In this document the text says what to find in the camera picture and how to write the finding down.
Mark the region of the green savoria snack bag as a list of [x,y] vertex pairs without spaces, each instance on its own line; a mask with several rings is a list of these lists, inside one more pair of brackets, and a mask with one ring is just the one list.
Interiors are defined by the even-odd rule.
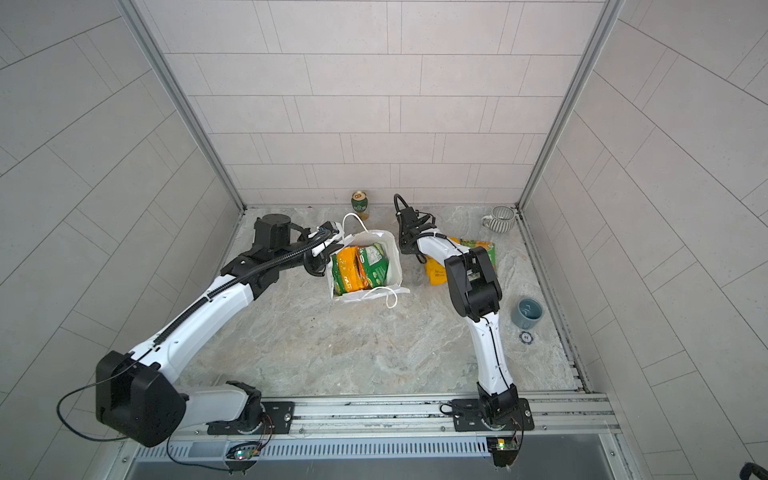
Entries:
[[389,259],[382,243],[357,248],[358,270],[364,289],[384,286],[389,270]]

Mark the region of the large yellow snack bag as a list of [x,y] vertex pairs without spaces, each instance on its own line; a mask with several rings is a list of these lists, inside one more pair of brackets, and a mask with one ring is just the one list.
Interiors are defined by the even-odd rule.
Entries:
[[445,261],[467,252],[458,238],[428,236],[418,241],[420,252],[426,257],[425,272],[431,285],[447,282]]

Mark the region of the white paper bag pig print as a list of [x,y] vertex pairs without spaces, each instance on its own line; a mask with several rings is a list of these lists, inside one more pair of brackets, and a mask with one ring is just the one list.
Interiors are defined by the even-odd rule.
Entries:
[[364,289],[339,296],[335,291],[333,275],[334,257],[339,252],[338,251],[331,256],[331,262],[328,264],[328,284],[331,300],[337,303],[356,303],[384,298],[385,305],[388,308],[395,308],[399,297],[401,295],[409,294],[410,290],[403,285],[403,270],[400,262],[400,252],[396,245],[394,235],[386,230],[368,229],[363,220],[361,220],[355,213],[347,213],[339,223],[344,231],[343,248],[352,246],[358,248],[374,243],[382,243],[389,259],[389,270],[384,286],[368,290]]

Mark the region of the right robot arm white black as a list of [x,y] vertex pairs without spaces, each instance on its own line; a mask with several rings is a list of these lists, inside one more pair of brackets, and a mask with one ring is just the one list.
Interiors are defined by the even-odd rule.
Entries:
[[520,398],[500,334],[502,289],[488,251],[453,241],[437,228],[434,215],[414,209],[399,194],[394,196],[394,207],[400,252],[422,264],[432,259],[445,269],[451,303],[469,325],[481,418],[492,428],[513,425],[520,430]]

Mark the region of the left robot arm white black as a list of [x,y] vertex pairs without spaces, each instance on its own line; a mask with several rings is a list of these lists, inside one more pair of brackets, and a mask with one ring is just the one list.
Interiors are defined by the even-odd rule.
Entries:
[[180,392],[174,383],[197,352],[281,272],[302,267],[321,277],[342,247],[343,228],[325,222],[303,228],[284,214],[254,224],[250,249],[220,271],[208,289],[149,339],[97,364],[95,418],[145,447],[168,440],[179,428],[205,424],[212,434],[250,434],[265,426],[258,389],[239,381]]

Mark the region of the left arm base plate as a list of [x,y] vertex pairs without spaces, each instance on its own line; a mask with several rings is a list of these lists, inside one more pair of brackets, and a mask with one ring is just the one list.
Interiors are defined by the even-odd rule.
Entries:
[[269,435],[290,431],[295,403],[290,401],[249,402],[238,418],[207,424],[208,435]]

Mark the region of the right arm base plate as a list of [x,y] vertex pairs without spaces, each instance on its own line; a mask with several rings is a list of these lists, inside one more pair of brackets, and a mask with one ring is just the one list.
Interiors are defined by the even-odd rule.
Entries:
[[518,406],[512,411],[512,417],[500,424],[490,424],[482,417],[480,401],[477,398],[452,399],[440,404],[440,412],[453,420],[457,432],[525,432],[535,429],[532,410],[525,398],[520,398]]

